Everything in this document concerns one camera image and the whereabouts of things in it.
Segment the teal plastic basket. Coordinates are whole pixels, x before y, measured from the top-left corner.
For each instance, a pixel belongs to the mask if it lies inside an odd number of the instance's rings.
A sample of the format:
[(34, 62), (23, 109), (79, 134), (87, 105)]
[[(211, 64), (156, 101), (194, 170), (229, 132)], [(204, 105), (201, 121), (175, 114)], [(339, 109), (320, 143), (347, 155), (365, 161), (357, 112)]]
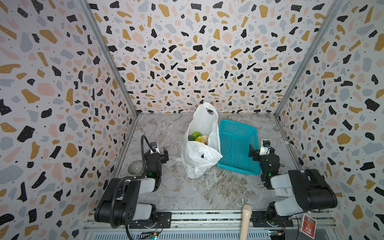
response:
[(257, 161), (249, 157), (250, 146), (259, 149), (258, 131), (255, 127), (222, 119), (219, 126), (222, 158), (217, 166), (220, 169), (245, 175), (260, 175)]

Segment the white plastic bag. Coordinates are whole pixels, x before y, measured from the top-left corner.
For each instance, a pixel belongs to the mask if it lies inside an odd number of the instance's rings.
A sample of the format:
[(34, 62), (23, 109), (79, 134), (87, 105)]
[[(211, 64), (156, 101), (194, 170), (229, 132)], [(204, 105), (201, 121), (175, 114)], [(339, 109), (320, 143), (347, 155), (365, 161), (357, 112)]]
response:
[[(223, 157), (219, 136), (219, 114), (210, 103), (198, 106), (182, 139), (181, 161), (187, 177), (196, 179), (216, 165)], [(188, 135), (200, 132), (209, 135), (208, 144), (188, 141)]]

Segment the green custard apple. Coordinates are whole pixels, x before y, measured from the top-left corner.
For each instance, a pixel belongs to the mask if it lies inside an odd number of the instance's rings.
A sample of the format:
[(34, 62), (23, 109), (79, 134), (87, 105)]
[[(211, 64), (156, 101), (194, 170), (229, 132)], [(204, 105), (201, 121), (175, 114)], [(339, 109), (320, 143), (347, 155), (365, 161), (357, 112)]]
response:
[(192, 134), (192, 136), (196, 139), (196, 138), (198, 138), (198, 137), (201, 137), (202, 134), (201, 134), (200, 132), (194, 132), (194, 133)]

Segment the yellow banana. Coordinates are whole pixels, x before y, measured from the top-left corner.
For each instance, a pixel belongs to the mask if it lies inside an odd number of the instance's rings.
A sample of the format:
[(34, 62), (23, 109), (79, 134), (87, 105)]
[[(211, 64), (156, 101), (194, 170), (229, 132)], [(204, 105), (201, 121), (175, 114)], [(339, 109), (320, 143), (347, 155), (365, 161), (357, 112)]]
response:
[(195, 142), (200, 142), (200, 143), (201, 143), (201, 142), (202, 142), (202, 139), (203, 139), (202, 136), (199, 136), (199, 137), (197, 137), (197, 138), (195, 139)]

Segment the green avocado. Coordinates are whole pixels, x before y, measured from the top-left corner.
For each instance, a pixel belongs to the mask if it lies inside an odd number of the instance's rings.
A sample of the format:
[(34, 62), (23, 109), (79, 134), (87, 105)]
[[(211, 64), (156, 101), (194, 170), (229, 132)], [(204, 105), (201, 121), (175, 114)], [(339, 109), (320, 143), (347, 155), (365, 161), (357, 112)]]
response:
[(188, 141), (194, 141), (196, 139), (196, 137), (194, 137), (193, 135), (188, 135)]

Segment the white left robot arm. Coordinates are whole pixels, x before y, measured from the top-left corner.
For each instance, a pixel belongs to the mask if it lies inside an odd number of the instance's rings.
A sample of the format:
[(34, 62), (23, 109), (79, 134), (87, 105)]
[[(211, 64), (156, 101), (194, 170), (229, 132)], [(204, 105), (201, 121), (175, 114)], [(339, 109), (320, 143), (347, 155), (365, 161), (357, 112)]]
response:
[(154, 204), (139, 202), (139, 195), (158, 190), (162, 181), (162, 165), (167, 163), (167, 149), (162, 153), (144, 154), (146, 174), (138, 177), (113, 178), (108, 184), (101, 201), (96, 207), (94, 219), (98, 223), (109, 224), (113, 229), (120, 226), (138, 228), (162, 227), (163, 219), (170, 212), (158, 212)]

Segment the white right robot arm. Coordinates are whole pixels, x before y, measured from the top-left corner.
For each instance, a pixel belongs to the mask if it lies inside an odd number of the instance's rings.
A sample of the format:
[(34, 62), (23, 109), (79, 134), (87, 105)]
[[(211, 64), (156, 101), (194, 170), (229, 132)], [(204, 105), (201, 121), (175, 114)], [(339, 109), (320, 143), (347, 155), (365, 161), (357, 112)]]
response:
[(280, 174), (280, 157), (265, 140), (259, 150), (250, 145), (249, 157), (259, 162), (261, 181), (268, 190), (291, 190), (293, 195), (283, 200), (269, 203), (260, 220), (270, 226), (280, 226), (290, 217), (314, 210), (333, 209), (337, 206), (336, 194), (316, 169), (289, 170)]

